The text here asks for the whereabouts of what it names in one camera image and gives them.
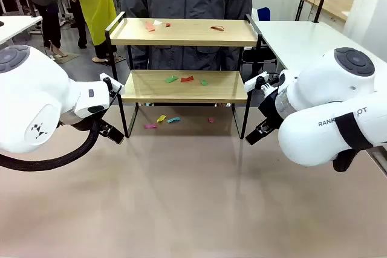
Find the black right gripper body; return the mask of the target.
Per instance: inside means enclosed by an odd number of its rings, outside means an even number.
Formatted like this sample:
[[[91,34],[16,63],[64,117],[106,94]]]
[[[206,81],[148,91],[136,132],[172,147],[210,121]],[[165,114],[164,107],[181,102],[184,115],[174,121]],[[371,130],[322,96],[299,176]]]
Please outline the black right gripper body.
[[[278,88],[271,87],[264,93],[264,100],[259,105],[259,110],[265,117],[267,125],[281,125],[284,119],[279,115],[275,100],[278,96]]]

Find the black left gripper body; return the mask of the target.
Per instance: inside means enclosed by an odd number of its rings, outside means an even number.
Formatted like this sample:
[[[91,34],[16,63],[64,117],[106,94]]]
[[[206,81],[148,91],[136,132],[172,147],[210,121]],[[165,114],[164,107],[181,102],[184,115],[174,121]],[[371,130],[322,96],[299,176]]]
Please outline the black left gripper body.
[[[99,134],[100,135],[109,135],[110,134],[112,126],[109,123],[107,123],[103,119],[100,119],[97,123],[99,126]]]

